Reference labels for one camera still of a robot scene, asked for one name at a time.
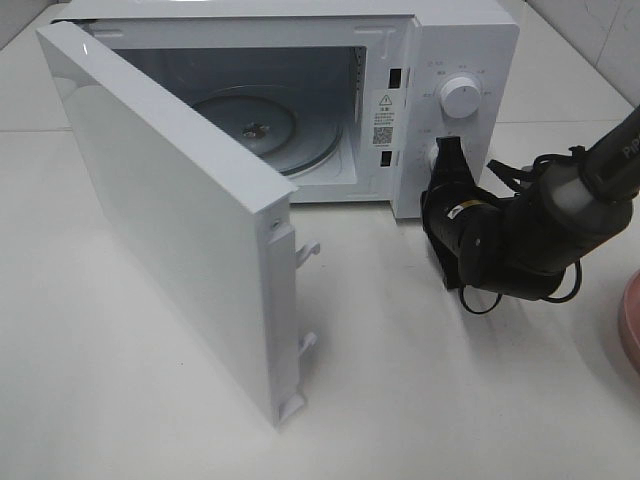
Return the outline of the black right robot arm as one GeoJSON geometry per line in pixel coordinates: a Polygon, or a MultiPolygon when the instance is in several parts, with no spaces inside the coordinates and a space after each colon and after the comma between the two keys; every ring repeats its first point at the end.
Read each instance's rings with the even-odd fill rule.
{"type": "Polygon", "coordinates": [[[581,287],[581,258],[631,221],[639,193],[637,111],[590,148],[541,155],[526,169],[490,161],[511,197],[476,184],[459,137],[440,137],[436,147],[421,220],[448,290],[567,302],[581,287]]]}

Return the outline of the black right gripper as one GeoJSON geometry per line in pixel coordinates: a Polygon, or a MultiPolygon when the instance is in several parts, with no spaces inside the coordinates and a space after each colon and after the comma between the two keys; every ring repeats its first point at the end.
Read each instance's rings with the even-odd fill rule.
{"type": "Polygon", "coordinates": [[[515,270],[503,259],[509,197],[475,185],[459,136],[438,137],[431,181],[421,197],[422,221],[446,289],[513,291],[515,270]]]}

